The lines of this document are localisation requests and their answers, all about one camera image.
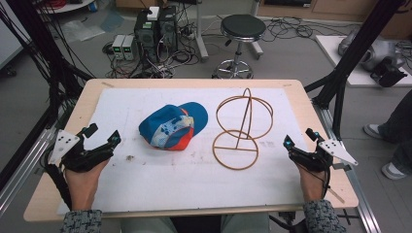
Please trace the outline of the blue and orange baseball cap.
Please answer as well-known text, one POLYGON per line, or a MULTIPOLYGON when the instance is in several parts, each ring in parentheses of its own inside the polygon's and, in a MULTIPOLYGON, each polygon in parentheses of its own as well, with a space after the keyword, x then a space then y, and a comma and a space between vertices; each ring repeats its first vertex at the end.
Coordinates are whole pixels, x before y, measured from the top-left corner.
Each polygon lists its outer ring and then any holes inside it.
POLYGON ((138 126, 140 135, 160 150, 185 150, 191 139, 208 123, 208 113, 199 103, 165 105, 138 126))

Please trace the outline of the person's left hand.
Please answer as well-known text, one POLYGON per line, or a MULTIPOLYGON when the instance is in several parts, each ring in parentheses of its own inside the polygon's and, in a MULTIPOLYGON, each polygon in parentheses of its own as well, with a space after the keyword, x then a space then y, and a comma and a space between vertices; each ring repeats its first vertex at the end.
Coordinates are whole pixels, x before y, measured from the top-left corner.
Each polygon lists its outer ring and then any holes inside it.
POLYGON ((105 160, 83 173, 77 173, 72 170, 65 171, 65 180, 71 196, 72 211, 91 209, 100 174, 107 164, 108 160, 105 160))

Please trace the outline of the clear tape strip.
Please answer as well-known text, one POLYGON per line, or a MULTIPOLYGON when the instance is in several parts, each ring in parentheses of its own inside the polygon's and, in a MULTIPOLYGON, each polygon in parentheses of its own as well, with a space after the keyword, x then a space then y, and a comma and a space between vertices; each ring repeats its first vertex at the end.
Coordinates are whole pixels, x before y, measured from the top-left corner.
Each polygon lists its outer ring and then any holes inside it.
POLYGON ((328 188, 327 189, 327 191, 331 194, 331 195, 333 195, 337 200, 339 200, 342 204, 345 204, 345 200, 341 197, 341 196, 339 196, 338 195, 338 193, 336 193, 332 188, 328 188))

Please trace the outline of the aluminium rail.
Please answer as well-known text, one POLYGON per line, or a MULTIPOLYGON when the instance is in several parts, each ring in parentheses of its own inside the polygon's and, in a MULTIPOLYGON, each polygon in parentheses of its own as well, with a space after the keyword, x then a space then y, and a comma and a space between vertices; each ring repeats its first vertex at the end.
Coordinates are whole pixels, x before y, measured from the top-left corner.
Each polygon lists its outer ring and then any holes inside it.
POLYGON ((7 212, 17 193, 37 166, 42 154, 54 139, 55 133, 55 129, 45 129, 32 143, 28 144, 28 151, 23 153, 22 161, 0 191, 0 218, 7 212))
MULTIPOLYGON (((335 111, 337 110, 337 107, 335 107, 331 112, 329 109, 322 109, 317 105, 314 105, 314 109, 317 112, 328 137, 330 139, 338 141, 343 150, 345 150, 346 148, 340 135, 340 123, 342 118, 341 110, 336 113, 335 111)), ((347 166, 345 174, 351 184, 352 190, 355 192, 358 198, 359 203, 356 206, 356 210, 364 228, 364 232, 381 233, 381 229, 376 220, 376 217, 373 214, 366 196, 361 188, 361 183, 355 172, 355 165, 343 159, 341 159, 341 163, 347 166)))

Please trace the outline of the black device on board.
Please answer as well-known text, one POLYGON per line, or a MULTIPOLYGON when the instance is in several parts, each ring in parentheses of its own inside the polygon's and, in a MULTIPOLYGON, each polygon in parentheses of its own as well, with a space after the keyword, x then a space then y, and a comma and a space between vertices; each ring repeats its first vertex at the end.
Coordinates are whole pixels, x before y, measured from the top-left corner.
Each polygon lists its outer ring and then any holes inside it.
POLYGON ((406 77, 392 61, 385 57, 377 66, 374 67, 370 78, 382 87, 391 87, 406 77))

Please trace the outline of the black computer tower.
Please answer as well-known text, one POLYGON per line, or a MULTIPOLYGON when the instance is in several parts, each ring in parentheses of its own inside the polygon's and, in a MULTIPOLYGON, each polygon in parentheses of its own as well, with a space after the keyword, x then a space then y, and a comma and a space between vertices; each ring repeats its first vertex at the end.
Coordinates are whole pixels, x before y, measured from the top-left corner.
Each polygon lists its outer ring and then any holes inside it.
POLYGON ((157 45, 159 42, 159 26, 156 20, 148 20, 148 10, 138 13, 134 26, 139 53, 145 55, 151 62, 158 62, 157 45))
POLYGON ((158 18, 161 41, 169 51, 178 49, 176 13, 176 7, 169 6, 160 10, 158 18))

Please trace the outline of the white floor board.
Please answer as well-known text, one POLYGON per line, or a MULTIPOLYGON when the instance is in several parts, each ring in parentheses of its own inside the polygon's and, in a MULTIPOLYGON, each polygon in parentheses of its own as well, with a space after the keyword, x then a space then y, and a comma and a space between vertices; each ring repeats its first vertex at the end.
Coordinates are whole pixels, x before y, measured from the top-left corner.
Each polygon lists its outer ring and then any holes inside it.
MULTIPOLYGON (((340 61, 341 56, 338 54, 338 46, 344 36, 323 36, 317 35, 316 41, 326 57, 333 66, 340 61)), ((395 87, 412 87, 412 75, 405 70, 405 66, 399 69, 406 76, 395 84, 395 87)), ((379 87, 379 84, 370 78, 370 73, 365 71, 360 65, 357 65, 347 80, 349 86, 354 87, 379 87)))

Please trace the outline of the person's legs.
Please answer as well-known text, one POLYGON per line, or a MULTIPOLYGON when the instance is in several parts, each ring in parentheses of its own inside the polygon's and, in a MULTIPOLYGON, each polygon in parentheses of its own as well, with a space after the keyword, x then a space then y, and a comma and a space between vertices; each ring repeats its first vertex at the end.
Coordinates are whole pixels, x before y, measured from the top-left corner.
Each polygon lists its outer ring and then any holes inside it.
POLYGON ((221 216, 135 217, 121 221, 121 233, 269 233, 267 213, 221 216))
POLYGON ((398 171, 412 175, 412 90, 396 106, 389 119, 378 126, 382 138, 397 144, 391 160, 398 171))

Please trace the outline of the white round table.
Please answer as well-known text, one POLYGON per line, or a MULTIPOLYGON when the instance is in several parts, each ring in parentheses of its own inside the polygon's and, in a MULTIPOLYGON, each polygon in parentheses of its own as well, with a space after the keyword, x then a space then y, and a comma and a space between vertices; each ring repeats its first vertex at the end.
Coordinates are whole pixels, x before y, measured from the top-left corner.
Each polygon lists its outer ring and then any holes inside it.
POLYGON ((41 13, 44 12, 46 14, 60 14, 60 13, 67 13, 75 10, 79 10, 81 8, 87 7, 89 4, 93 4, 95 0, 82 0, 81 3, 71 4, 69 0, 65 0, 65 4, 61 7, 53 7, 47 1, 44 1, 42 4, 39 5, 37 8, 37 12, 41 13))

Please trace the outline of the black metal frame post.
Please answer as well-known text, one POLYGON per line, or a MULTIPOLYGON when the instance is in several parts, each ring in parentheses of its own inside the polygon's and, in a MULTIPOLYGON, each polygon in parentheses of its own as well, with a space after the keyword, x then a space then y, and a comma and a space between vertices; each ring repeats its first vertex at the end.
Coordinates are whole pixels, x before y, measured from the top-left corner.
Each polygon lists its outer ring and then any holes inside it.
POLYGON ((390 19, 403 5, 404 0, 378 0, 354 41, 347 48, 338 64, 325 77, 304 87, 306 92, 321 87, 320 93, 312 99, 312 103, 321 110, 327 110, 329 103, 335 99, 334 112, 331 121, 331 131, 340 140, 340 125, 343 111, 346 81, 355 67, 361 61, 366 51, 377 39, 390 19))
POLYGON ((49 85, 49 106, 5 168, 0 171, 0 191, 22 161, 23 153, 28 151, 28 144, 32 143, 44 129, 50 129, 57 120, 60 105, 65 104, 67 100, 80 97, 83 90, 81 81, 94 79, 89 70, 85 72, 65 58, 44 22, 45 15, 43 12, 37 12, 33 0, 6 0, 6 2, 25 29, 26 35, 6 16, 5 10, 2 10, 0 18, 17 37, 49 85))

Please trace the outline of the grey bench power supply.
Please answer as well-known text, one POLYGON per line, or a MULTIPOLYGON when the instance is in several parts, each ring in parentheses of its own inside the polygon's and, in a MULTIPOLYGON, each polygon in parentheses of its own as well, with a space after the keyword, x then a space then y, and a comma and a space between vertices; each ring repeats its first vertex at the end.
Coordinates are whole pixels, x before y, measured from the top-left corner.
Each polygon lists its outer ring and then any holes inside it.
POLYGON ((122 52, 122 43, 125 39, 124 35, 117 35, 114 42, 112 43, 112 49, 114 52, 114 56, 117 60, 123 60, 124 55, 122 52))
POLYGON ((133 60, 136 53, 136 45, 132 35, 126 35, 122 43, 122 51, 125 60, 133 60))

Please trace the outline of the clear plastic sheet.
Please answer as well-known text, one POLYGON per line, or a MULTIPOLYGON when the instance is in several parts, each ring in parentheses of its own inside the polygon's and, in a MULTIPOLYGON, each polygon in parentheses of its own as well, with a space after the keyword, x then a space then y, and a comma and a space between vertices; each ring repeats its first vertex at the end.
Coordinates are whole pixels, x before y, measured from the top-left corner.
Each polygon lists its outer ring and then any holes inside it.
POLYGON ((61 26, 64 38, 67 42, 75 42, 75 41, 86 41, 90 40, 96 36, 102 35, 105 33, 99 26, 90 26, 86 27, 81 21, 79 20, 72 20, 67 23, 64 23, 61 26))

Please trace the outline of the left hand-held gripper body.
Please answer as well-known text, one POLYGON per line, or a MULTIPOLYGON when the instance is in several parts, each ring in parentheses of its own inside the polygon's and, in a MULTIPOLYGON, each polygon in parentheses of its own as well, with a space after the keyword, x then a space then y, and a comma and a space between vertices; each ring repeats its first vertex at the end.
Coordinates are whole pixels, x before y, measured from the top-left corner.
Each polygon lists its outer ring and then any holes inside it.
POLYGON ((95 149, 86 150, 85 138, 60 130, 57 133, 49 162, 59 164, 74 172, 83 173, 114 155, 114 150, 110 148, 108 142, 95 149))

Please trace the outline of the grey robot shell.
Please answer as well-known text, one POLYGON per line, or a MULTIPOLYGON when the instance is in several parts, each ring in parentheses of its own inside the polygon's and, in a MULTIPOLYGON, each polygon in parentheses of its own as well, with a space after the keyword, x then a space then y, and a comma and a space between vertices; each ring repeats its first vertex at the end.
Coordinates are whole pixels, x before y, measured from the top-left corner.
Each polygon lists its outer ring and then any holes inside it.
MULTIPOLYGON (((340 42, 338 46, 339 55, 343 55, 346 52, 358 33, 358 29, 353 29, 340 42)), ((405 59, 401 57, 400 50, 395 47, 395 42, 384 40, 379 36, 360 59, 359 65, 366 71, 372 71, 385 58, 388 58, 390 63, 396 68, 400 68, 405 63, 405 59)))

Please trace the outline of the person's right hand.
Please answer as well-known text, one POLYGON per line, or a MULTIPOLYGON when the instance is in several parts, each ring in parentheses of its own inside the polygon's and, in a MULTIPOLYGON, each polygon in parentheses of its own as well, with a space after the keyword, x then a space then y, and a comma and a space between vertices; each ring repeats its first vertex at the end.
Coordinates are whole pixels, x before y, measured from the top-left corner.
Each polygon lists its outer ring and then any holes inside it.
POLYGON ((325 172, 311 172, 297 164, 300 175, 300 186, 305 202, 318 201, 324 198, 325 172))

